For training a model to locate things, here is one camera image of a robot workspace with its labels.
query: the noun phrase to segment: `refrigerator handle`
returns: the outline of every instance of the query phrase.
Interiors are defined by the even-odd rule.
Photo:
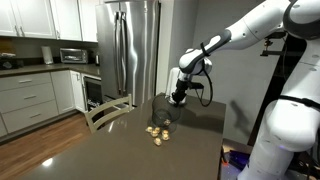
[[[122,58],[122,93],[126,95],[127,91],[127,65],[128,65],[128,34],[126,14],[121,13],[121,28],[122,28],[122,43],[123,43],[123,58]]]
[[[117,81],[117,92],[121,94],[121,82],[120,82],[120,70],[119,70],[119,57],[120,57],[120,40],[119,40],[119,30],[118,30],[118,21],[119,21],[119,12],[116,12],[114,15],[114,37],[113,37],[113,54],[114,54],[114,69],[116,72],[116,81]]]

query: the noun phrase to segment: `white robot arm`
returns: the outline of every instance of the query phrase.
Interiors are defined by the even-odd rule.
[[[206,57],[211,53],[247,48],[278,30],[305,39],[307,48],[281,98],[266,109],[250,165],[238,180],[285,179],[293,152],[308,150],[315,142],[320,125],[320,1],[266,0],[199,48],[189,49],[179,61],[181,73],[171,94],[176,106],[186,96],[192,76],[210,72]]]

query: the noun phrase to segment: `chair back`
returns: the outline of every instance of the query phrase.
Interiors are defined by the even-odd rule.
[[[111,113],[105,114],[100,119],[93,122],[92,118],[96,114],[98,114],[98,113],[100,113],[110,107],[113,107],[113,106],[116,106],[119,104],[123,104],[123,103],[128,103],[129,106],[122,108],[122,109],[115,110]],[[111,120],[114,117],[117,117],[117,116],[120,116],[124,113],[130,112],[131,110],[132,110],[132,97],[131,97],[131,94],[129,94],[127,97],[123,97],[120,99],[106,102],[106,103],[92,109],[90,112],[85,113],[85,116],[86,116],[86,120],[88,122],[91,133],[95,133],[102,124],[106,123],[107,121]]]

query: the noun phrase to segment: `white wall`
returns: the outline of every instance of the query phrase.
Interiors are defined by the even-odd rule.
[[[98,47],[98,43],[35,38],[12,38],[12,44],[17,58],[42,57],[41,46],[50,46],[53,57],[60,56],[60,48],[87,48],[95,51]]]
[[[172,67],[192,47],[198,0],[161,0],[156,94],[165,92]]]
[[[199,0],[194,46],[230,26],[260,4],[261,0]],[[221,51],[209,58],[213,62],[210,77],[213,100],[227,105],[224,137],[247,143],[263,98],[274,72],[278,56],[260,57],[264,41],[241,51]],[[281,50],[282,40],[276,40],[270,50]],[[209,86],[203,77],[194,78]],[[189,95],[196,96],[194,91]]]

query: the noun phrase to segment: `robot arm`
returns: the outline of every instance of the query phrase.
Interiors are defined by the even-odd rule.
[[[267,0],[254,8],[235,24],[202,42],[197,49],[189,49],[180,58],[179,68],[182,74],[172,93],[172,99],[178,105],[186,96],[193,75],[209,73],[211,62],[206,57],[219,50],[241,50],[254,45],[275,31],[283,29],[283,15],[290,2],[288,0]]]

